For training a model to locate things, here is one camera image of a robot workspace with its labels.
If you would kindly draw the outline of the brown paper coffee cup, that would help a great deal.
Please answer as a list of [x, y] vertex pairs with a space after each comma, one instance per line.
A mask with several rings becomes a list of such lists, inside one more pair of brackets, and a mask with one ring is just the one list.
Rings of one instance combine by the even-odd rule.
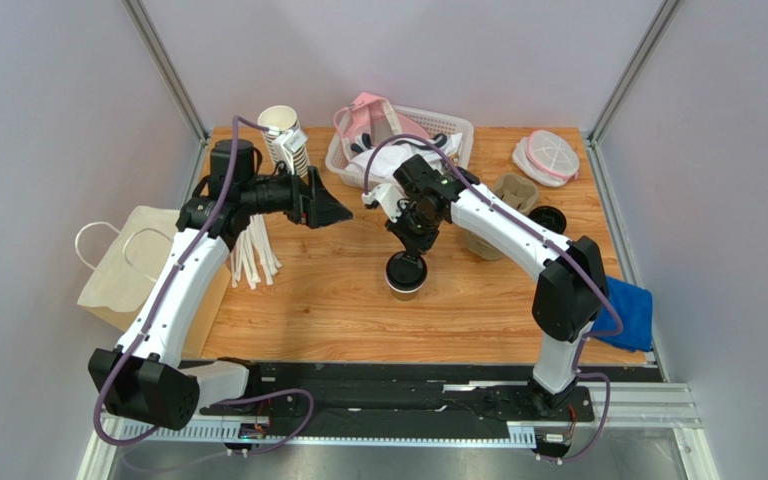
[[392, 296], [398, 301], [410, 301], [416, 298], [422, 287], [422, 283], [414, 285], [389, 284]]

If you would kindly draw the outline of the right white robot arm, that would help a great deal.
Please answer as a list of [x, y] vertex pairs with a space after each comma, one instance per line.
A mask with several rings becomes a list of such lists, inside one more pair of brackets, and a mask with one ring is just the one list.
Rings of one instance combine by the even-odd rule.
[[362, 196], [367, 208], [383, 209], [386, 229], [403, 245], [385, 267], [393, 295], [409, 299], [423, 286], [428, 275], [423, 256], [442, 222], [489, 243], [536, 284], [532, 316], [543, 336], [526, 404], [543, 417], [565, 410], [577, 383], [581, 344], [608, 300], [599, 246], [586, 236], [572, 241], [535, 223], [460, 167], [441, 172], [416, 155], [394, 178]]

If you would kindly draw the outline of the black coffee cup lid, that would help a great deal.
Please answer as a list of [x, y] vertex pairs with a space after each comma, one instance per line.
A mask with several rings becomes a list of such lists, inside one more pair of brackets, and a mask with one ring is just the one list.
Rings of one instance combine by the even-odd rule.
[[424, 285], [428, 275], [428, 266], [422, 256], [411, 256], [406, 251], [390, 257], [385, 266], [385, 278], [389, 284]]

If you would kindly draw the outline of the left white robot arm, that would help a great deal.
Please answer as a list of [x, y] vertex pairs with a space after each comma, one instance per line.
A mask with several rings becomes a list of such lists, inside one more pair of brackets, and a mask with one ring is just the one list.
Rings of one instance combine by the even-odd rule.
[[248, 140], [218, 142], [207, 176], [181, 208], [156, 284], [113, 349], [96, 349], [88, 371], [98, 389], [95, 411], [180, 430], [200, 409], [242, 397], [250, 364], [220, 359], [182, 368], [183, 346], [208, 287], [256, 215], [282, 213], [311, 229], [352, 219], [352, 212], [311, 167], [270, 174]]

